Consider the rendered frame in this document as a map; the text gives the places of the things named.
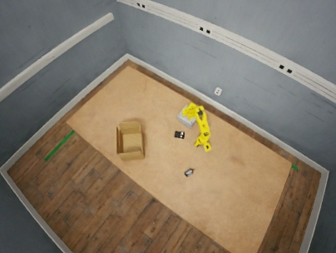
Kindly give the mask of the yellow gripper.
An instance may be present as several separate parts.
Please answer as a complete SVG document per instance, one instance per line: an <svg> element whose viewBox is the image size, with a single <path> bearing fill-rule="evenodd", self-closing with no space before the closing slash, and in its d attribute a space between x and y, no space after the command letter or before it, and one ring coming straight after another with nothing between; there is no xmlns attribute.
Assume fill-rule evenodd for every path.
<svg viewBox="0 0 336 253"><path fill-rule="evenodd" d="M197 138L197 142L196 142L195 146L204 143L204 144L205 144L205 145L204 145L205 151L210 150L210 149L211 149L211 148L210 148L210 144L207 143L207 140L208 140L208 139L209 139L209 138L207 138L206 140L202 140L201 137L199 136L199 137Z"/></svg>

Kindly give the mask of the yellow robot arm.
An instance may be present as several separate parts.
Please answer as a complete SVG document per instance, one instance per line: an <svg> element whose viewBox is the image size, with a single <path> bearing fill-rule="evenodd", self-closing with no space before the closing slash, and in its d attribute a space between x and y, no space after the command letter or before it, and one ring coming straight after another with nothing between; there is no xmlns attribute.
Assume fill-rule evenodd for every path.
<svg viewBox="0 0 336 253"><path fill-rule="evenodd" d="M196 107L193 104L190 104L189 107L183 109L182 116L188 116L189 120L195 119L197 120L201 132L201 139L205 140L206 138L210 137L210 129L208 127L207 121L206 121L206 114L203 112L204 108ZM199 119L199 116L203 115L202 121ZM204 124L204 126L203 126ZM204 127L204 128L203 128Z"/></svg>

